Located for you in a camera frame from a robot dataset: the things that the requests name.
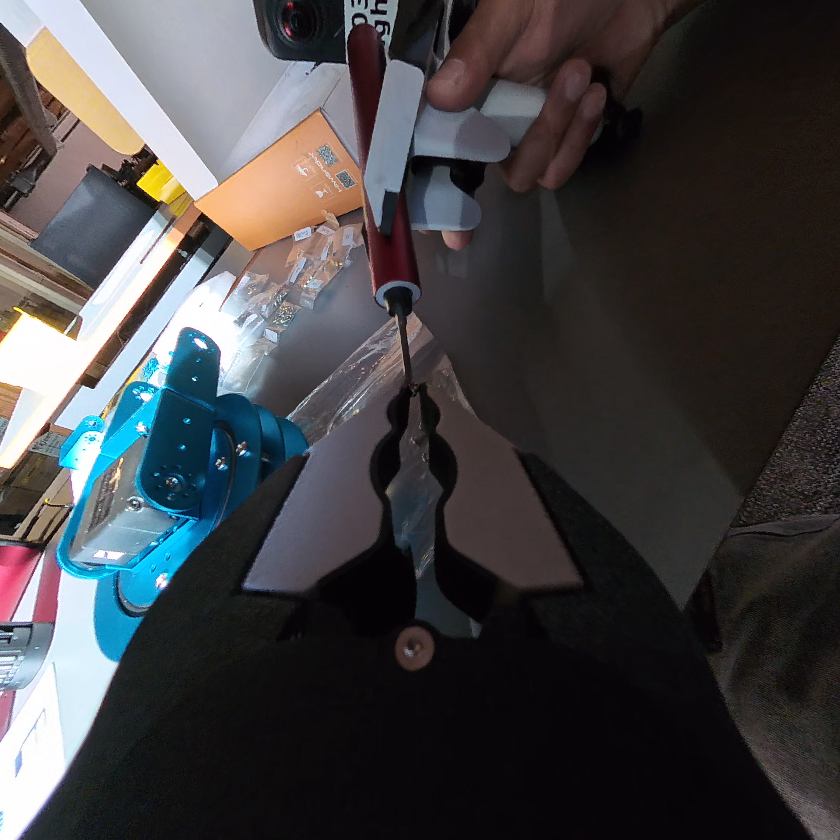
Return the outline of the red handled screwdriver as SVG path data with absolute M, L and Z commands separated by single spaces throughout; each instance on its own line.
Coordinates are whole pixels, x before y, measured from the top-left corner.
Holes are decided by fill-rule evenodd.
M 359 166 L 364 188 L 364 168 L 388 63 L 382 37 L 371 24 L 358 24 L 348 30 L 346 51 Z M 375 226 L 364 189 L 364 221 L 374 299 L 396 322 L 404 382 L 406 387 L 412 388 L 414 377 L 407 338 L 407 320 L 413 312 L 414 304 L 421 297 L 422 290 L 409 219 L 404 182 L 390 236 L 384 236 Z

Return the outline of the grey desk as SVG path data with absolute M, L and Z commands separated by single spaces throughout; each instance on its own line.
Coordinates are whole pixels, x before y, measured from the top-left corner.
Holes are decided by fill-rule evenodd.
M 583 586 L 450 596 L 364 563 L 244 580 L 305 458 L 184 563 L 23 838 L 808 838 L 683 603 L 838 331 L 838 2 L 698 2 L 578 168 L 484 190 L 421 317 Z

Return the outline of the white instruction booklet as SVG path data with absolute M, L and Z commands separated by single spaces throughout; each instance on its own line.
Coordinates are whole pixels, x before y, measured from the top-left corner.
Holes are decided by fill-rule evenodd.
M 49 664 L 1 741 L 1 838 L 17 839 L 67 766 L 56 670 Z

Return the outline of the person's legs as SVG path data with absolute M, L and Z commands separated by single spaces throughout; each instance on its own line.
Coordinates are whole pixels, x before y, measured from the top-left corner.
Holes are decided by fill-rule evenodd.
M 812 837 L 838 838 L 838 516 L 733 528 L 710 578 L 730 713 Z

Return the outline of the black monitor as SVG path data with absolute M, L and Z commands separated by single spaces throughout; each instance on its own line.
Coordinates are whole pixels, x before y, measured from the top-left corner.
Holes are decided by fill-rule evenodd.
M 96 290 L 155 213 L 155 206 L 90 164 L 31 248 Z

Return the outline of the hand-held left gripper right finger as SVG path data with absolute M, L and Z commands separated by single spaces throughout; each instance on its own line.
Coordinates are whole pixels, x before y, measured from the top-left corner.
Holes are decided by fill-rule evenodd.
M 516 448 L 438 389 L 418 387 L 442 489 L 434 571 L 446 596 L 568 592 L 583 578 Z

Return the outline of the pile of small hardware bags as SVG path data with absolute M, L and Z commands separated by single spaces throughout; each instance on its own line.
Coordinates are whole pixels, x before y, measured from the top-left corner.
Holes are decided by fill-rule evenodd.
M 303 228 L 292 236 L 279 273 L 244 274 L 227 299 L 237 351 L 252 345 L 272 349 L 301 310 L 313 311 L 321 294 L 352 266 L 363 231 L 362 222 Z

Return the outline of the person's right hand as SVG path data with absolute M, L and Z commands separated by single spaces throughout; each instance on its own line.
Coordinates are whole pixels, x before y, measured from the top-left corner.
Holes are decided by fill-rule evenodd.
M 696 1 L 482 1 L 427 84 L 439 110 L 473 106 L 489 81 L 546 87 L 539 116 L 505 163 L 524 193 L 561 187 L 582 162 L 606 105 L 606 70 L 629 90 L 660 37 Z

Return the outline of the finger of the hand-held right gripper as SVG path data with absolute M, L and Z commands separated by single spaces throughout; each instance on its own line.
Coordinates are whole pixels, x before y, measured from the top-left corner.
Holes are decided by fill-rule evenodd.
M 410 164 L 405 193 L 412 230 L 474 230 L 481 220 L 476 191 L 483 182 L 483 164 Z
M 424 86 L 421 68 L 402 60 L 387 64 L 364 168 L 368 204 L 384 236 L 392 234 Z

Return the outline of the blue toy robot arm base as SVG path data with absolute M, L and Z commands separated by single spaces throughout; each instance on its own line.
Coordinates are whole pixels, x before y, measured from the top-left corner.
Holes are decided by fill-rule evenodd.
M 196 547 L 308 447 L 292 421 L 217 394 L 220 354 L 182 329 L 162 386 L 127 384 L 108 417 L 84 417 L 61 447 L 59 465 L 87 477 L 56 560 L 98 584 L 93 630 L 112 662 Z

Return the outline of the large clear plastic bag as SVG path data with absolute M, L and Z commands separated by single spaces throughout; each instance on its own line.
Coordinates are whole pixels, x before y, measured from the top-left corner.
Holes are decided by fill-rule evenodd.
M 412 316 L 407 325 L 409 348 L 416 375 L 431 390 L 472 408 L 463 393 L 453 365 L 431 331 Z M 403 362 L 397 328 L 385 325 L 367 339 L 341 366 L 321 383 L 289 419 L 310 445 L 344 425 L 368 405 L 387 396 L 403 379 Z M 413 556 L 418 581 L 434 572 L 434 513 L 442 493 L 429 467 L 429 444 L 413 405 L 406 435 L 401 442 L 401 468 L 387 489 L 392 505 L 395 541 Z

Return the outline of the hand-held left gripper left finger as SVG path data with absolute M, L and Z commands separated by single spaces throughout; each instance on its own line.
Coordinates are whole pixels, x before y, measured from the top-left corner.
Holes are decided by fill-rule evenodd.
M 410 408 L 410 389 L 392 388 L 310 447 L 247 572 L 247 592 L 304 596 L 367 563 L 410 581 L 386 495 Z

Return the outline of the yellow storage bins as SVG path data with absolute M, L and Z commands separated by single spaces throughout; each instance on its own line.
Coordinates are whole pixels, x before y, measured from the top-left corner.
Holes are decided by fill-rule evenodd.
M 157 203 L 172 204 L 186 193 L 183 185 L 160 160 L 140 177 L 136 186 Z

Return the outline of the orange and white cardboard box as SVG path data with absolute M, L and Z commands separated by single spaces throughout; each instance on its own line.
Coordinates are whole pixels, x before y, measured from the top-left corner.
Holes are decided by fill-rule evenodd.
M 347 67 L 273 57 L 252 2 L 2 2 L 2 22 L 100 139 L 143 141 L 247 249 L 361 207 Z

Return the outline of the black screwdriver bit holder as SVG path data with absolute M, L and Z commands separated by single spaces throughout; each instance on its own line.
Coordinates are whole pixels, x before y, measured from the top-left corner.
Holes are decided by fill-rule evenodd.
M 54 623 L 1 623 L 1 691 L 26 688 L 46 661 Z

